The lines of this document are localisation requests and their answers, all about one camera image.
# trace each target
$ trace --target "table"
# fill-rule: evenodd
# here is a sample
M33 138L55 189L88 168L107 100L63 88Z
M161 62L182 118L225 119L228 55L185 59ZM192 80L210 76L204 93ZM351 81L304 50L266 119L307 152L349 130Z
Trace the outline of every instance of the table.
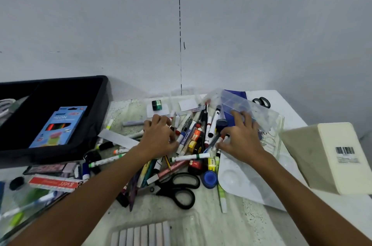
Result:
M267 98L271 102L272 109L285 117L284 129L306 126L306 123L276 90L246 93L250 100L261 96ZM111 102L105 123L113 118L115 122L111 130L123 132L121 122L127 120L128 116L132 120L143 117L136 113L136 105L136 100ZM281 145L280 153L288 153L284 145ZM12 179L21 174L24 169L22 167L0 170L0 179ZM196 202L189 211L180 210L168 198L151 195L137 197L132 212L115 201L83 245L109 245L111 233L125 228L128 223L149 224L177 216L187 216L188 212L197 214L207 246L308 245L286 212L226 194L228 213L222 214L216 189L210 190L201 186L194 192ZM313 190L313 192L372 239L372 200L368 195L340 196L322 191Z

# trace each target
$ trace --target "blue jar lid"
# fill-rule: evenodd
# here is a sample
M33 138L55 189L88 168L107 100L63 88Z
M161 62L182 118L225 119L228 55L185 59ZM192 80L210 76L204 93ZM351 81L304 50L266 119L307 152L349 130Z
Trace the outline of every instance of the blue jar lid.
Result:
M202 184L208 189L214 188L218 183L217 174L211 170L206 171L200 176Z

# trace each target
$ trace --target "black storage box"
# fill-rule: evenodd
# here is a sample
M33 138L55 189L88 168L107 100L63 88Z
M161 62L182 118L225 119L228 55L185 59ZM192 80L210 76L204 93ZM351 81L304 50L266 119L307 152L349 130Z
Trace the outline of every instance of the black storage box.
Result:
M81 160L94 148L109 106L106 76L0 83L0 100L28 96L0 126L0 168ZM87 106L65 145L28 148L61 106Z

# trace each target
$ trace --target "white palette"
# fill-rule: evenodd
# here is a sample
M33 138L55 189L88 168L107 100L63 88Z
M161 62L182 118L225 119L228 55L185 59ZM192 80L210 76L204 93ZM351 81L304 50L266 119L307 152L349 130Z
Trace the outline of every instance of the white palette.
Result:
M279 163L304 183L295 160L287 151L282 153L283 150L286 150L284 145L282 145ZM269 185L251 166L225 152L221 154L218 181L228 193L286 211Z

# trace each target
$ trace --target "scissors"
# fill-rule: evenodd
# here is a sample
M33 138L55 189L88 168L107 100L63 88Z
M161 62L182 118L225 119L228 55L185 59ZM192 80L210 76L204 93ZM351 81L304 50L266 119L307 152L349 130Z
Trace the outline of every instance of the scissors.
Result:
M196 184L188 183L174 183L174 180L177 178L193 178L196 180ZM174 203L181 209L188 210L195 203L195 194L191 189L197 189L200 186L200 179L190 173L176 173L170 177L169 180L163 182L155 182L154 185L149 185L148 187L138 190L137 195L153 194L157 196L165 196L171 198ZM181 203L177 196L181 193L188 194L191 198L191 202L187 205Z
M271 104L265 97L255 98L252 102L260 104L263 107L270 108Z

